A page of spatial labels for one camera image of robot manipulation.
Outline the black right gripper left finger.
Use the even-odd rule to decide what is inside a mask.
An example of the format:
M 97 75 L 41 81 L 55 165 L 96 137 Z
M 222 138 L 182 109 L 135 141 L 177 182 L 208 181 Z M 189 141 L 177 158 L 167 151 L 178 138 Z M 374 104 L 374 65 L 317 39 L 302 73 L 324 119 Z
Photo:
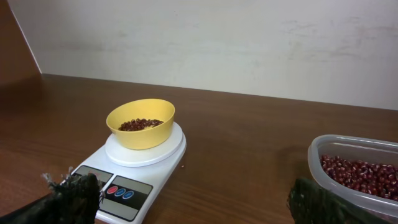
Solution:
M 104 199 L 101 182 L 92 174 L 73 175 L 72 167 L 53 181 L 43 173 L 50 193 L 1 217 L 1 224 L 79 224 L 94 223 Z

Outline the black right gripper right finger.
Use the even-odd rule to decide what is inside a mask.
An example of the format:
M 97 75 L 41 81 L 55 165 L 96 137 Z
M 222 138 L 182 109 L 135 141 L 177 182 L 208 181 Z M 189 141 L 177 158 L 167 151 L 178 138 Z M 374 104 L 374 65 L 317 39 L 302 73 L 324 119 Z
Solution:
M 388 224 L 305 178 L 295 180 L 287 206 L 295 224 Z

